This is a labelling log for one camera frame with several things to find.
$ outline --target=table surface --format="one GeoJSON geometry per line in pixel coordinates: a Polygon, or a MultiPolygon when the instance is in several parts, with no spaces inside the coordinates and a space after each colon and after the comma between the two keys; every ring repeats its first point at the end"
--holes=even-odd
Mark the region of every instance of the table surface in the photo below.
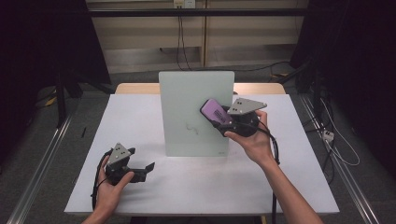
{"type": "MultiPolygon", "coordinates": [[[[238,94],[286,94],[279,83],[234,83],[238,94]]],[[[160,94],[159,83],[121,83],[116,94],[160,94]]]]}
{"type": "MultiPolygon", "coordinates": [[[[339,212],[290,97],[281,93],[242,97],[268,104],[265,110],[271,115],[268,124],[279,144],[280,167],[294,186],[318,213],[339,212]]],[[[125,187],[117,214],[271,213],[272,190],[260,167],[249,160],[239,145],[230,141],[227,157],[166,157],[162,123],[160,95],[111,95],[65,212],[86,215],[92,211],[90,195],[97,163],[120,142],[127,148],[136,147],[130,167],[144,167],[153,161],[156,167],[145,183],[125,187]]]]}

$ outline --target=wire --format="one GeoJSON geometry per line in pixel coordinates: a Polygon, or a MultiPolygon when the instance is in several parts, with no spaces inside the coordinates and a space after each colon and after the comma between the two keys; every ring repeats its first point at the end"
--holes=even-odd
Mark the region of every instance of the wire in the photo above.
{"type": "Polygon", "coordinates": [[[183,54],[184,54],[184,59],[186,60],[186,64],[189,67],[190,71],[192,69],[190,68],[189,61],[187,60],[187,55],[186,55],[186,48],[184,47],[184,28],[183,28],[183,18],[180,17],[180,26],[181,26],[181,43],[183,44],[183,54]]]}
{"type": "Polygon", "coordinates": [[[189,71],[189,70],[192,71],[192,69],[190,68],[190,65],[189,65],[189,61],[187,60],[186,48],[184,46],[183,19],[181,17],[178,17],[178,41],[177,41],[177,55],[176,55],[176,59],[177,59],[177,66],[178,66],[178,68],[181,71],[189,71]],[[185,69],[181,68],[180,62],[178,60],[178,51],[180,49],[180,38],[181,38],[183,52],[184,52],[184,59],[186,60],[186,64],[189,67],[188,70],[185,70],[185,69]]]}
{"type": "MultiPolygon", "coordinates": [[[[328,99],[326,100],[326,102],[327,102],[328,107],[330,108],[331,117],[332,117],[332,119],[333,119],[332,106],[331,106],[331,104],[330,104],[330,99],[329,99],[329,97],[328,97],[328,99]]],[[[312,130],[305,130],[306,133],[312,133],[312,132],[316,132],[316,131],[322,132],[324,128],[328,127],[328,126],[331,124],[331,122],[330,122],[329,119],[327,120],[326,124],[322,124],[321,122],[323,121],[323,118],[322,118],[321,114],[322,114],[322,112],[320,111],[320,115],[319,115],[318,117],[313,117],[313,118],[311,119],[311,120],[314,120],[314,119],[317,120],[317,121],[318,121],[318,126],[319,126],[319,127],[316,128],[316,129],[312,129],[312,130]]],[[[305,121],[304,123],[302,123],[302,124],[303,124],[303,127],[306,126],[311,120],[307,120],[307,121],[305,121]]]]}
{"type": "Polygon", "coordinates": [[[270,79],[268,79],[268,83],[270,83],[272,81],[272,77],[273,77],[273,70],[272,70],[273,66],[270,66],[270,79]]]}
{"type": "Polygon", "coordinates": [[[92,209],[95,209],[95,206],[96,206],[96,197],[98,195],[98,188],[106,180],[106,178],[105,178],[98,185],[96,185],[96,183],[98,182],[100,169],[102,169],[103,160],[105,159],[106,156],[110,155],[112,151],[113,151],[113,148],[111,148],[108,152],[106,152],[103,155],[102,159],[99,161],[99,165],[96,168],[95,182],[93,183],[93,189],[92,189],[92,195],[91,195],[91,197],[92,197],[92,209]]]}
{"type": "MultiPolygon", "coordinates": [[[[323,144],[324,148],[327,149],[327,148],[326,148],[326,145],[325,145],[325,143],[324,143],[324,141],[322,141],[322,144],[323,144]]],[[[326,169],[326,166],[327,166],[327,162],[330,161],[330,163],[332,164],[332,177],[331,177],[330,181],[327,182],[329,185],[334,181],[334,175],[335,175],[334,163],[332,162],[332,159],[330,158],[330,155],[331,155],[331,154],[332,154],[332,151],[329,150],[329,151],[327,152],[326,159],[325,159],[325,161],[323,162],[323,165],[322,165],[322,167],[321,167],[322,172],[323,172],[324,174],[327,174],[327,173],[325,172],[325,169],[326,169]]]]}
{"type": "Polygon", "coordinates": [[[259,67],[259,68],[253,68],[253,69],[222,69],[222,68],[215,68],[215,69],[211,69],[211,68],[203,68],[203,69],[196,69],[196,71],[235,71],[235,72],[254,72],[254,71],[260,71],[262,69],[266,69],[272,66],[275,66],[277,64],[281,64],[281,63],[289,63],[287,61],[283,61],[283,62],[278,62],[278,63],[273,63],[270,65],[266,65],[264,67],[259,67]]]}
{"type": "MultiPolygon", "coordinates": [[[[274,159],[275,159],[276,163],[279,165],[280,161],[279,161],[279,150],[278,150],[278,146],[277,146],[277,141],[274,138],[274,136],[271,135],[271,132],[268,129],[268,127],[261,120],[259,120],[259,123],[262,124],[262,126],[264,126],[266,130],[264,130],[262,128],[259,128],[259,127],[252,126],[250,124],[246,124],[246,123],[235,122],[234,124],[242,125],[242,126],[245,126],[245,127],[249,127],[249,128],[255,129],[255,130],[257,130],[259,132],[262,132],[262,133],[265,133],[267,136],[269,136],[271,138],[271,141],[272,141],[273,146],[274,146],[274,159]]],[[[276,195],[274,193],[273,193],[273,204],[272,204],[272,215],[271,215],[271,217],[272,217],[272,223],[275,224],[276,223],[276,195]]]]}
{"type": "Polygon", "coordinates": [[[349,142],[345,139],[345,137],[338,131],[338,129],[335,127],[335,124],[334,124],[334,122],[332,121],[332,117],[331,117],[331,114],[330,114],[330,112],[329,112],[329,109],[327,108],[327,106],[326,106],[326,104],[324,103],[323,99],[320,99],[320,101],[323,103],[324,108],[325,108],[327,114],[329,115],[329,119],[330,119],[330,122],[332,123],[332,126],[333,126],[334,129],[337,131],[337,133],[341,136],[341,138],[342,138],[342,139],[349,145],[349,147],[352,149],[352,151],[353,151],[353,153],[356,155],[356,158],[358,159],[358,161],[357,161],[356,163],[351,163],[351,162],[345,161],[345,160],[341,157],[341,155],[340,155],[338,152],[336,152],[336,151],[333,149],[332,146],[330,146],[330,144],[329,144],[329,142],[328,142],[327,140],[323,140],[323,141],[325,141],[325,142],[329,145],[330,150],[331,150],[331,151],[334,153],[334,155],[335,155],[338,159],[340,159],[343,163],[348,164],[348,165],[351,165],[351,166],[357,166],[357,165],[359,165],[359,164],[361,163],[361,158],[359,157],[358,153],[357,153],[356,150],[353,148],[353,146],[349,144],[349,142]]]}
{"type": "Polygon", "coordinates": [[[301,124],[303,125],[303,127],[305,127],[306,125],[309,124],[309,122],[313,121],[314,119],[317,119],[317,117],[313,117],[312,119],[306,120],[306,121],[302,122],[301,124]]]}

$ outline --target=finger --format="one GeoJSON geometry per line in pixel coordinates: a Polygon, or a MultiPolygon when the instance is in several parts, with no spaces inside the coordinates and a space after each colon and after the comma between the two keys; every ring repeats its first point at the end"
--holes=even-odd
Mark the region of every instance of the finger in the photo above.
{"type": "Polygon", "coordinates": [[[102,182],[104,179],[106,179],[105,166],[107,164],[109,157],[110,156],[106,156],[105,159],[102,161],[102,169],[100,169],[100,171],[99,171],[99,178],[98,178],[99,183],[102,182]]]}
{"type": "Polygon", "coordinates": [[[267,126],[267,113],[265,111],[261,111],[261,110],[256,110],[256,114],[257,116],[260,117],[260,121],[267,126]]]}
{"type": "Polygon", "coordinates": [[[105,168],[105,166],[108,162],[108,158],[110,158],[110,156],[105,156],[105,159],[102,161],[102,168],[105,168]]]}
{"type": "Polygon", "coordinates": [[[121,192],[123,188],[125,188],[125,186],[132,180],[132,178],[134,178],[134,172],[128,172],[117,184],[116,189],[121,192]]]}
{"type": "Polygon", "coordinates": [[[240,136],[237,133],[233,133],[233,132],[225,132],[224,136],[229,137],[231,139],[233,139],[235,142],[239,143],[240,139],[242,136],[240,136]]]}

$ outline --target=hand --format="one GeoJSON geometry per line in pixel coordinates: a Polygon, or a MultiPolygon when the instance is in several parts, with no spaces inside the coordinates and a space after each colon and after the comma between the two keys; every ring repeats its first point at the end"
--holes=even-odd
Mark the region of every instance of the hand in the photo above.
{"type": "Polygon", "coordinates": [[[106,179],[105,173],[108,158],[109,156],[105,157],[99,171],[98,184],[105,181],[99,186],[95,210],[83,223],[105,223],[116,210],[123,188],[134,177],[134,172],[129,172],[116,186],[111,185],[110,181],[106,179]]]}
{"type": "MultiPolygon", "coordinates": [[[[260,121],[267,126],[267,113],[256,110],[256,114],[260,117],[260,121]]],[[[265,126],[261,123],[259,124],[259,128],[267,130],[265,126]]],[[[250,137],[243,137],[233,132],[226,132],[224,135],[241,145],[247,156],[259,165],[274,158],[271,151],[270,137],[265,133],[257,131],[250,137]]]]}

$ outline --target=electrical socket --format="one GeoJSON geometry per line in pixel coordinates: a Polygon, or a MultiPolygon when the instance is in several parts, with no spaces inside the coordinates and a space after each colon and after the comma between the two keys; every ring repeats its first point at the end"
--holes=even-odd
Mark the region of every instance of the electrical socket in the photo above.
{"type": "Polygon", "coordinates": [[[174,8],[184,8],[184,0],[174,0],[174,8]]]}
{"type": "Polygon", "coordinates": [[[195,8],[195,0],[184,0],[184,8],[195,8]]]}
{"type": "Polygon", "coordinates": [[[334,133],[325,130],[323,132],[322,138],[323,140],[327,140],[330,143],[334,139],[334,133]]]}

